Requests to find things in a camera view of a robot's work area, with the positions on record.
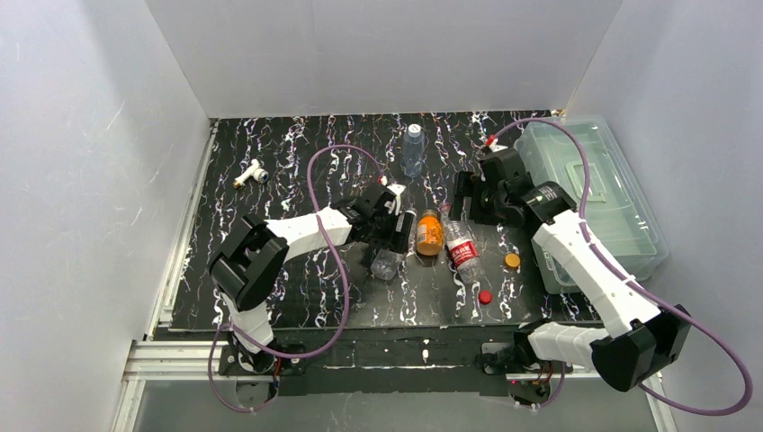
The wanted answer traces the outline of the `clear plastic bottle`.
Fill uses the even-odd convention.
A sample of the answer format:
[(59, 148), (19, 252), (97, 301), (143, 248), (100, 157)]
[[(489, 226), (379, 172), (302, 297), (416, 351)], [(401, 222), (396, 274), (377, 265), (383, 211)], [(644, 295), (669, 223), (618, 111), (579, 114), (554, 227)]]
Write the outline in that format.
[(409, 251), (409, 239), (417, 214), (413, 210), (404, 211), (399, 217), (390, 236), (390, 245), (381, 248), (371, 263), (374, 277), (383, 281), (391, 280)]

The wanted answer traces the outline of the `red label water bottle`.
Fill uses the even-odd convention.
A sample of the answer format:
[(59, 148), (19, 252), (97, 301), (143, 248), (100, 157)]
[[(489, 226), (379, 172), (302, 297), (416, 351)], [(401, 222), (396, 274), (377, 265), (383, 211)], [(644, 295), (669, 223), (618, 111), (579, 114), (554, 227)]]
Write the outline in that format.
[(439, 207), (444, 243), (463, 282), (475, 284), (484, 276), (481, 257), (465, 223), (450, 218), (451, 209), (452, 206), (448, 202)]

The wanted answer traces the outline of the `clear blue-tinted bottle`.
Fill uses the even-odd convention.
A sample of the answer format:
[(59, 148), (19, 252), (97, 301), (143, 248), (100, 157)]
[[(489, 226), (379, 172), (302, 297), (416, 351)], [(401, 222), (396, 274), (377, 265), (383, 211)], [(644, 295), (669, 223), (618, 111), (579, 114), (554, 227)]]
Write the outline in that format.
[(401, 167), (405, 176), (417, 178), (421, 175), (424, 166), (425, 145), (425, 134), (422, 127), (421, 133), (417, 136), (411, 136), (408, 133), (408, 128), (406, 129), (401, 148)]

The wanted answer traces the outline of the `red bottle cap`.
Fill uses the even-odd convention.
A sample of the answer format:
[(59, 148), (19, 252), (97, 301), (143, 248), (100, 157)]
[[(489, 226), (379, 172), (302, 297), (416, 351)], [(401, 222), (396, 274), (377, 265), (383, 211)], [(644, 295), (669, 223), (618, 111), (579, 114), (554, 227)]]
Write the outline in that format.
[(478, 293), (478, 301), (481, 305), (488, 305), (493, 300), (493, 294), (488, 290), (481, 290)]

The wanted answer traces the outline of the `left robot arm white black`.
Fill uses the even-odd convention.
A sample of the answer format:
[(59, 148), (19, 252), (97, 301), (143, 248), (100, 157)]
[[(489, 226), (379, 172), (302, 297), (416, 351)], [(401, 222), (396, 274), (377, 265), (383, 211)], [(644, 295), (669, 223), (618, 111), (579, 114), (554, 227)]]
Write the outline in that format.
[(273, 351), (265, 301), (291, 259), (356, 242), (406, 253), (413, 215), (402, 209), (405, 192), (403, 184), (376, 183), (311, 214), (282, 220), (246, 215), (236, 221), (208, 270), (229, 308), (231, 334), (243, 351), (252, 356)]

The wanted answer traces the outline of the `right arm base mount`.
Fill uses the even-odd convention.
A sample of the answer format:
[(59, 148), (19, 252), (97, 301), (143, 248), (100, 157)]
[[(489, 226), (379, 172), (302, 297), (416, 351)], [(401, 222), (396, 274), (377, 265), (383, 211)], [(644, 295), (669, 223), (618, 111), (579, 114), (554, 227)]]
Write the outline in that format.
[(475, 364), (487, 375), (508, 380), (508, 395), (516, 407), (533, 411), (550, 404), (559, 395), (562, 376), (571, 374), (571, 364), (529, 360), (514, 343), (487, 342), (480, 346)]

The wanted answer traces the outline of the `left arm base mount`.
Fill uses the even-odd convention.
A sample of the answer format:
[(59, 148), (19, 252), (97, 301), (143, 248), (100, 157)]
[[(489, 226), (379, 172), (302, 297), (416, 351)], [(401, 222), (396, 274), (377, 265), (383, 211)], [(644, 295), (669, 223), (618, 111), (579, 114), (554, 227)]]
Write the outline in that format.
[(248, 406), (253, 402), (248, 397), (244, 402), (239, 402), (236, 407), (230, 405), (232, 410), (239, 412), (255, 412), (268, 406), (278, 396), (280, 380), (285, 376), (303, 375), (307, 360), (302, 358), (284, 358), (260, 351), (252, 354), (237, 341), (231, 333), (228, 333), (228, 344), (222, 348), (218, 362), (217, 375), (220, 377), (263, 377), (263, 381), (244, 382), (237, 385), (237, 391), (241, 388), (251, 390), (257, 384), (266, 385), (266, 399), (259, 405)]

